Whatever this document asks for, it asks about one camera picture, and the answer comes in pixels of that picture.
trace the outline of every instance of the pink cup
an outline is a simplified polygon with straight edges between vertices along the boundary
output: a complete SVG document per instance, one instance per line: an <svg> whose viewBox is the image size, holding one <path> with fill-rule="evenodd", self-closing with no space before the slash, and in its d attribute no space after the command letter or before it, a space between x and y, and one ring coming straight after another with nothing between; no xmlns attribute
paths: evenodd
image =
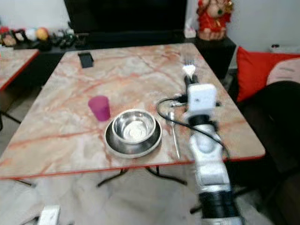
<svg viewBox="0 0 300 225"><path fill-rule="evenodd" d="M99 121L106 121L110 118L109 101L105 96L96 96L89 100L89 107Z"/></svg>

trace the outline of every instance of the television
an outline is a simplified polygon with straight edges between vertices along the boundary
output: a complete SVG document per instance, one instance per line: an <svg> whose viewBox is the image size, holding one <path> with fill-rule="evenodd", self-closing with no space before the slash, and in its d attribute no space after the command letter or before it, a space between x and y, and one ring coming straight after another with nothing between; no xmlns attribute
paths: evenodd
<svg viewBox="0 0 300 225"><path fill-rule="evenodd" d="M64 0L75 33L183 31L187 0Z"/></svg>

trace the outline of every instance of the black sofa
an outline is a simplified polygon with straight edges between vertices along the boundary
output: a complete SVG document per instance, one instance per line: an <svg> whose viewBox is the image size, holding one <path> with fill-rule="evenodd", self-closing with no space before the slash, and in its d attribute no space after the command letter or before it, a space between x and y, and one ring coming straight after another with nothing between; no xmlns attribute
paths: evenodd
<svg viewBox="0 0 300 225"><path fill-rule="evenodd" d="M237 78L228 90L236 102ZM227 164L233 183L264 189L265 203L276 203L281 222L300 224L300 84L268 85L250 99L236 102L266 149L262 159Z"/></svg>

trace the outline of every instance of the marble table top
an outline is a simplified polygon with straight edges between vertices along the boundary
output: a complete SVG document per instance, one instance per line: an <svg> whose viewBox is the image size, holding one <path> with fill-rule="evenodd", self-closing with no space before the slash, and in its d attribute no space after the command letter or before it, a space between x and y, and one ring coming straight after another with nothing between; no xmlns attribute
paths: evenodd
<svg viewBox="0 0 300 225"><path fill-rule="evenodd" d="M215 109L219 135L231 160L262 157L265 150L193 44L93 50L94 66L82 69L78 52L66 53L40 92L0 159L0 179L97 172L152 165L193 163L190 131L176 127L181 159L171 128L156 113L156 103L185 89L182 57L195 58L202 83L218 89L222 106ZM111 119L98 122L88 107L97 95L108 96ZM136 159L112 155L104 142L105 128L120 112L151 112L163 128L162 142Z"/></svg>
<svg viewBox="0 0 300 225"><path fill-rule="evenodd" d="M39 54L37 49L0 50L0 90L4 90Z"/></svg>

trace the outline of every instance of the red table edge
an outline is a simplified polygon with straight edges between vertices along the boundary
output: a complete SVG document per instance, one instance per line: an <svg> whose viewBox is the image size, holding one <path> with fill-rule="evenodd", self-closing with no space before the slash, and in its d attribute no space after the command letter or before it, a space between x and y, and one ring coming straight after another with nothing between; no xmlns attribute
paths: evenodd
<svg viewBox="0 0 300 225"><path fill-rule="evenodd" d="M265 156L265 153L260 156L250 156L244 158L232 158L230 162L243 162L249 160L258 160ZM194 161L183 161L183 162L175 162L175 163L166 163L166 164L158 164L158 165L137 165L137 166L123 166L123 167L114 167L108 169L100 169L100 170L78 170L78 171L70 171L70 172L53 172L47 174L36 174L36 175L25 175L25 176L8 176L8 177L0 177L0 180L22 180L26 178L40 178L40 177L51 177L51 176L60 176L60 175L74 175L74 174L81 174L81 173L97 173L97 172L106 172L106 171L115 171L121 169L140 169L145 167L155 167L155 166L169 166L169 165L188 165L193 164Z"/></svg>
<svg viewBox="0 0 300 225"><path fill-rule="evenodd" d="M0 91L4 90L38 55L39 50L35 54L33 54L33 56L31 56L29 60L27 60L27 62L12 77L10 77L4 85L2 85Z"/></svg>

